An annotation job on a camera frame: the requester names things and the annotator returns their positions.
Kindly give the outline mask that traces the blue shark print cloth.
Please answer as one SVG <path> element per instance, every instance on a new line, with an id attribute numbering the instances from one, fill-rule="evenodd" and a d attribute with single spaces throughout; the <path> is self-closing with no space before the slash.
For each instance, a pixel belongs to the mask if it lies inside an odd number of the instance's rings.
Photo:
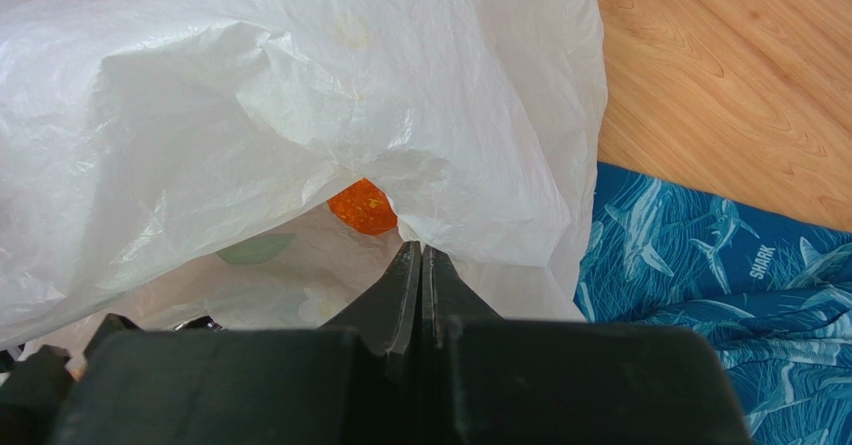
<path id="1" fill-rule="evenodd" d="M 851 440 L 851 236 L 600 164 L 574 297 L 714 349 L 759 444 Z"/>

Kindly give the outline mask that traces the orange fake fruit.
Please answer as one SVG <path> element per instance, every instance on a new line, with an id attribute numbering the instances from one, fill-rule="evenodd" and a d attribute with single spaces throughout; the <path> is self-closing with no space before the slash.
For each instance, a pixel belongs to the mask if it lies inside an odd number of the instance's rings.
<path id="1" fill-rule="evenodd" d="M 398 224 L 385 193 L 367 179 L 360 179 L 333 196 L 328 207 L 344 224 L 364 235 L 381 235 Z"/>

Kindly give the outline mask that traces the white printed plastic bag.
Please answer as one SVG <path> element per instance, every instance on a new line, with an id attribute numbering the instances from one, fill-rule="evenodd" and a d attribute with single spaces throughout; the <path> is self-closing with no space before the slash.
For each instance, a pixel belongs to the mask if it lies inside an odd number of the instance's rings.
<path id="1" fill-rule="evenodd" d="M 507 317 L 578 321 L 598 0 L 1 0 L 1 344 L 313 327 L 404 240 Z M 328 200 L 360 179 L 398 224 Z"/>

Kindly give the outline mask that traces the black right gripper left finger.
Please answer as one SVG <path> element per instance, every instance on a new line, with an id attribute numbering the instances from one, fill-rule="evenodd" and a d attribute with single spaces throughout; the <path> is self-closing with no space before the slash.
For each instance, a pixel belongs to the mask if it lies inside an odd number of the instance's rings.
<path id="1" fill-rule="evenodd" d="M 411 444 L 419 244 L 316 329 L 145 331 L 110 314 L 53 444 Z"/>

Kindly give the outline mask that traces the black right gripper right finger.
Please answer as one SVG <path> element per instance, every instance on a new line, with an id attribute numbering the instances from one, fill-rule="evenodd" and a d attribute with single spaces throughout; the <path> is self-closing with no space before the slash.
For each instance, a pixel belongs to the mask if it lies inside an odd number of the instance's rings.
<path id="1" fill-rule="evenodd" d="M 511 320 L 423 254 L 426 444 L 747 444 L 733 387 L 684 328 Z"/>

